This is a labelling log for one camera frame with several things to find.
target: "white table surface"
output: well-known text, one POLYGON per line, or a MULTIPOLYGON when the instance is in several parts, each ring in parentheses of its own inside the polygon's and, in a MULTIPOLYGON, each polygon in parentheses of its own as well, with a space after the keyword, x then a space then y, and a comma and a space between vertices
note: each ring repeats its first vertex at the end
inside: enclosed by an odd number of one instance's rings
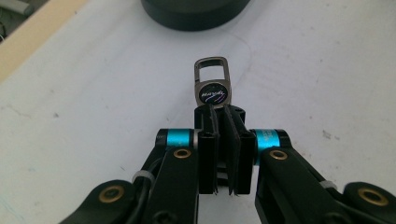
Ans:
MULTIPOLYGON (((396 194, 395 1, 252 0, 185 33, 138 0, 91 0, 0 83, 0 222, 57 223, 131 179, 160 128, 193 127, 193 64, 209 56, 228 59, 249 129, 286 130, 341 191, 396 194)), ((201 195, 199 222, 260 223, 254 193, 201 195)))

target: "keychain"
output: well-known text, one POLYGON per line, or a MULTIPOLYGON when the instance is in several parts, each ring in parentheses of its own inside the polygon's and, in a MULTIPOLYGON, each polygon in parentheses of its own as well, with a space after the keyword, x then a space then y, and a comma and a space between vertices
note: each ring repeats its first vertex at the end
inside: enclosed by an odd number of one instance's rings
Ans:
POLYGON ((223 57, 210 57, 195 63, 195 99, 198 106, 213 105, 221 108, 231 103, 231 82, 227 60, 223 57), (224 79, 200 81, 200 69, 209 66, 222 66, 224 79))

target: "round logo emblem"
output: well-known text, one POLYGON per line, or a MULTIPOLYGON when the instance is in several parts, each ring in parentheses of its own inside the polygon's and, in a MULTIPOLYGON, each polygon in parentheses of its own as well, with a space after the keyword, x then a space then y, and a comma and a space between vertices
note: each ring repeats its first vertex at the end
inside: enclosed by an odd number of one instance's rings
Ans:
POLYGON ((209 105, 219 105, 227 99, 227 96, 227 89, 219 83, 206 85, 199 92, 199 99, 209 105))

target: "wooden edge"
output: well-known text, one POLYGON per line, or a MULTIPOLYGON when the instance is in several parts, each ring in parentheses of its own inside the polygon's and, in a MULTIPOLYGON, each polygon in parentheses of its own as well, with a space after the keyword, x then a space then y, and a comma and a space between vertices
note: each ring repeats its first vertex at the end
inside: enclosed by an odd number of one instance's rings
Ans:
POLYGON ((28 59, 88 0, 49 0, 0 44, 0 83, 28 59))

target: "cable tie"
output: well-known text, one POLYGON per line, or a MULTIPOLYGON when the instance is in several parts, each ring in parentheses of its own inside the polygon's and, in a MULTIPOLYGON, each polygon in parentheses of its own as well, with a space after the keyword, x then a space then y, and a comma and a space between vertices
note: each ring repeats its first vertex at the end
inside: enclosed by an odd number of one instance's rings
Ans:
POLYGON ((323 181, 319 182, 319 184, 324 189, 337 189, 337 186, 330 180, 323 180, 323 181))
POLYGON ((134 177, 132 178, 132 183, 134 183, 134 181, 138 178, 138 177, 145 177, 147 179, 149 179, 149 181, 151 182, 151 187, 154 186, 154 182, 155 182, 155 176, 147 170, 139 170, 138 172, 136 172, 134 174, 134 177))

